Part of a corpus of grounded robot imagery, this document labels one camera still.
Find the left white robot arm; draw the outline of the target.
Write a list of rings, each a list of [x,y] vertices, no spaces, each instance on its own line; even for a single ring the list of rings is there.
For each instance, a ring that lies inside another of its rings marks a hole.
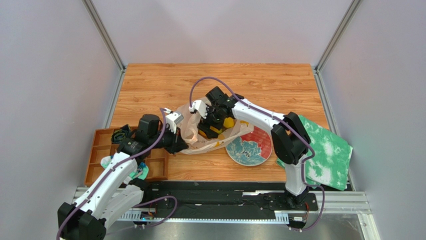
[[[145,114],[118,145],[108,166],[97,180],[72,204],[63,203],[58,211],[60,240],[102,240],[107,230],[134,206],[144,206],[146,182],[131,179],[152,149],[165,149],[170,154],[188,148],[180,135],[178,123],[184,118],[178,111],[161,109],[162,118]]]

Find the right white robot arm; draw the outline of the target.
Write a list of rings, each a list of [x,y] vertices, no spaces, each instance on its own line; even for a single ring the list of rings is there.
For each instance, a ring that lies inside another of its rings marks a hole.
[[[294,200],[301,201],[309,192],[302,164],[311,149],[311,139],[300,117],[294,112],[282,114],[267,110],[239,94],[229,96],[217,86],[206,97],[208,103],[202,100],[189,102],[190,113],[201,116],[197,126],[199,132],[207,139],[218,138],[219,131],[225,129],[227,118],[245,121],[267,132],[276,156],[284,163],[285,190]]]

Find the yellow green fake mango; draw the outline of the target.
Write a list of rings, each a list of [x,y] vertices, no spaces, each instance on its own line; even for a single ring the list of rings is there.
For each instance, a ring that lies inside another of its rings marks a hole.
[[[227,117],[223,121],[223,128],[224,129],[231,129],[235,126],[235,120],[232,117]]]

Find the banana print plastic bag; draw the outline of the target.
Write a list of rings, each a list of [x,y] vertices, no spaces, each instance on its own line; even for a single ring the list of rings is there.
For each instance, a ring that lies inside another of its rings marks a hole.
[[[182,150],[182,154],[198,155],[218,150],[226,147],[237,137],[251,133],[254,125],[243,120],[234,119],[233,128],[226,129],[218,138],[207,139],[198,133],[198,124],[201,116],[198,113],[191,114],[189,104],[180,106],[177,109],[182,113],[184,120],[177,127],[180,128],[180,134],[183,140],[188,144],[188,149]]]

